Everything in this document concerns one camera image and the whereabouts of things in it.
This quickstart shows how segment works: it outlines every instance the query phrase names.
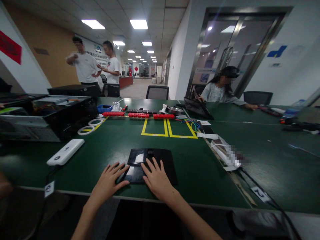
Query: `power strip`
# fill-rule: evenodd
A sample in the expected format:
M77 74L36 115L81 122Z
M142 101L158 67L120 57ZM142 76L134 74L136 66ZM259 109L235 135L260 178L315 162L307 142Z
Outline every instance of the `power strip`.
M64 165L75 152L84 144L83 139L72 139L47 161L50 166Z

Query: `water bottle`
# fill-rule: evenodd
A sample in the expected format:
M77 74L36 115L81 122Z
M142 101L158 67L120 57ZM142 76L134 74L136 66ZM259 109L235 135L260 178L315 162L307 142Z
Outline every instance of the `water bottle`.
M291 108L288 108L285 113L283 114L286 118L293 118L297 116L298 112L301 111L304 107L306 100L300 99L299 101L295 102L291 105Z

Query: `red sign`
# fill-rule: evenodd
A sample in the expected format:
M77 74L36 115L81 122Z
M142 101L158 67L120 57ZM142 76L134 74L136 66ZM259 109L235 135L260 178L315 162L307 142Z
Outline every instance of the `red sign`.
M0 51L21 65L22 47L1 31Z

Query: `green table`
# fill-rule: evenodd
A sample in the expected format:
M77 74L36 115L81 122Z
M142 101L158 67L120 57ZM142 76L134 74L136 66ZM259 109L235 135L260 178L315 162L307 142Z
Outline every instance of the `green table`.
M112 104L116 100L118 99L100 98L98 104ZM160 110L163 103L173 106L178 101L124 98L120 106ZM210 111L213 111L218 121L221 120L211 121L214 131L229 144L243 151L252 161L246 167L248 172L283 209L320 214L320 208L316 204L319 192L316 188L319 161L287 146L287 143L292 143L314 152L314 147L319 145L317 136L303 132L284 133L273 116L260 111L250 112L232 104L219 104L214 107L216 110L209 108ZM225 107L235 112L238 118L228 114ZM257 124L242 123L243 119ZM55 174L55 189L65 193L89 195L108 163L127 162L132 148L164 148L172 151L179 182L176 188L190 204L219 208L254 208L224 171L203 139L161 136L166 134L165 124L170 124L171 135L193 137L189 127L178 121L170 120L168 123L150 119L145 123L144 119L130 118L109 118L95 132L87 136L75 136L84 139L85 144ZM145 133L152 136L141 135L144 125ZM49 172L46 161L64 145L65 143L11 142L1 151L0 169L15 185L43 189L45 176ZM251 194L244 181L242 186ZM314 192L309 192L308 188L314 189ZM258 204L255 208L271 209L259 202L255 195L251 196ZM144 184L130 184L121 189L115 197L156 201Z

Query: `blue container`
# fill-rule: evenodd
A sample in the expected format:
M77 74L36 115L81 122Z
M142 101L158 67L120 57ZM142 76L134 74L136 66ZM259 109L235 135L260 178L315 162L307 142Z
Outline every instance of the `blue container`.
M99 105L97 107L99 113L111 112L113 106L110 105Z

